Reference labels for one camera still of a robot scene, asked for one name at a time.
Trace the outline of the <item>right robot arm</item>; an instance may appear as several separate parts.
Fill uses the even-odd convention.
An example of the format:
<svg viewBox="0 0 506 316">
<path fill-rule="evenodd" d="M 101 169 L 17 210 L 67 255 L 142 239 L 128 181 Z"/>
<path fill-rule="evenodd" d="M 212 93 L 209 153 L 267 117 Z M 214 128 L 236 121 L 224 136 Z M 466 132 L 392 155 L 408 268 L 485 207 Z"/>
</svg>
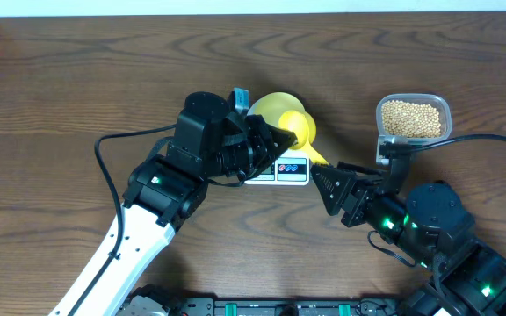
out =
<svg viewBox="0 0 506 316">
<path fill-rule="evenodd" d="M 408 171 L 398 160 L 388 171 L 341 162 L 315 164 L 310 174 L 329 215 L 341 214 L 347 227 L 369 224 L 402 251 L 399 261 L 431 272 L 397 314 L 506 315 L 506 259 L 475 235 L 473 215 L 449 184 L 425 183 L 399 199 Z"/>
</svg>

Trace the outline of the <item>pale yellow plastic bowl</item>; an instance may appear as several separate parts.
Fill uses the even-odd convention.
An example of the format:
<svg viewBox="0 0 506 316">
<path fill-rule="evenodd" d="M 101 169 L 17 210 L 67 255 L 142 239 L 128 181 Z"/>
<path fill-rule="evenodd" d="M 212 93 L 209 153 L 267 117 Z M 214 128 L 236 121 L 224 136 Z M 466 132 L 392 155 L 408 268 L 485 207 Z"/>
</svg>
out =
<svg viewBox="0 0 506 316">
<path fill-rule="evenodd" d="M 285 92 L 273 92 L 258 99 L 249 110 L 249 115 L 260 115 L 267 124 L 279 128 L 278 120 L 280 116 L 289 110 L 307 112 L 303 103 L 294 95 Z"/>
</svg>

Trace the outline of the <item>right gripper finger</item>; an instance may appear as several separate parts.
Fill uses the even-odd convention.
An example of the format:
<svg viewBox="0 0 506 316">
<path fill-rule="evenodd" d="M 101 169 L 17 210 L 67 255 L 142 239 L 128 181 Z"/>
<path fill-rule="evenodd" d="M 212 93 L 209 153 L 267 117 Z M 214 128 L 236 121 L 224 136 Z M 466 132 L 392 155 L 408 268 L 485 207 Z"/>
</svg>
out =
<svg viewBox="0 0 506 316">
<path fill-rule="evenodd" d="M 320 192 L 327 214 L 336 216 L 351 193 L 357 174 L 348 169 L 315 164 L 310 169 L 310 175 Z"/>
<path fill-rule="evenodd" d="M 339 162 L 337 164 L 337 168 L 342 170 L 344 173 L 349 175 L 367 175 L 367 176 L 384 176 L 387 172 L 383 169 L 373 169 L 367 168 L 363 166 L 358 166 L 354 164 L 349 164 L 346 162 Z"/>
</svg>

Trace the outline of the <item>yellow measuring scoop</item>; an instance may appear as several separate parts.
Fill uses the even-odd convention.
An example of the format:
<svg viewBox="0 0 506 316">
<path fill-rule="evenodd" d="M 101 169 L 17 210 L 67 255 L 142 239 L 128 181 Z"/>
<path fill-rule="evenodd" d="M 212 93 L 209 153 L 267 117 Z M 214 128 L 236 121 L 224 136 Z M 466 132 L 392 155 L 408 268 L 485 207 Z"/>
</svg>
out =
<svg viewBox="0 0 506 316">
<path fill-rule="evenodd" d="M 316 136 L 316 125 L 312 116 L 305 111 L 285 111 L 278 120 L 278 127 L 293 132 L 296 143 L 293 150 L 306 154 L 313 164 L 328 165 L 329 162 L 313 147 Z"/>
</svg>

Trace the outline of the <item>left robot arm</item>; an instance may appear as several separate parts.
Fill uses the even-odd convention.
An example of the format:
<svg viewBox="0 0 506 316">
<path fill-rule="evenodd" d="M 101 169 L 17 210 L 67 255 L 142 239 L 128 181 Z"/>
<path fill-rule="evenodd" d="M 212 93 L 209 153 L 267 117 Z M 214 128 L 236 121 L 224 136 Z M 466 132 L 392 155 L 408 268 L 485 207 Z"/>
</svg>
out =
<svg viewBox="0 0 506 316">
<path fill-rule="evenodd" d="M 123 194 L 112 194 L 112 225 L 54 315 L 115 314 L 204 201 L 209 184 L 235 176 L 239 187 L 296 143 L 294 133 L 248 110 L 249 93 L 242 89 L 228 98 L 199 91 L 185 99 L 173 136 L 156 142 Z"/>
</svg>

